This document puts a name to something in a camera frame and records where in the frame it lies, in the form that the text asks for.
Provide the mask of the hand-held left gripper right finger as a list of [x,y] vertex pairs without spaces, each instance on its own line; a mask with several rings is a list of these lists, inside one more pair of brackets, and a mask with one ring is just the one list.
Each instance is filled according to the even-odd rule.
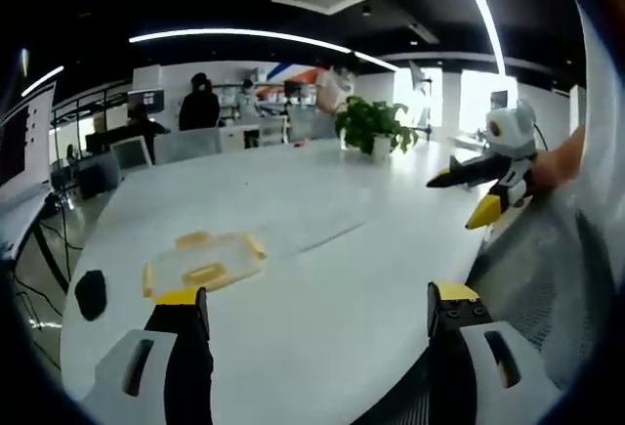
[[431,424],[536,424],[557,399],[539,352],[468,286],[428,284]]

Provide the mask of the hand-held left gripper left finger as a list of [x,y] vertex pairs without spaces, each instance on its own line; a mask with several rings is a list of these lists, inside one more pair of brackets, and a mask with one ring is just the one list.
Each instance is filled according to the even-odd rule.
[[206,290],[193,288],[101,358],[81,406],[97,424],[211,424],[213,371]]

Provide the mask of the person's right hand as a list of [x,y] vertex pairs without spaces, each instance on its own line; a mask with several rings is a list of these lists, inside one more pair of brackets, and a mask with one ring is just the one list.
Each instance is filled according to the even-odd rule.
[[578,174],[585,142],[585,127],[579,126],[557,148],[537,154],[530,173],[530,194],[554,191]]

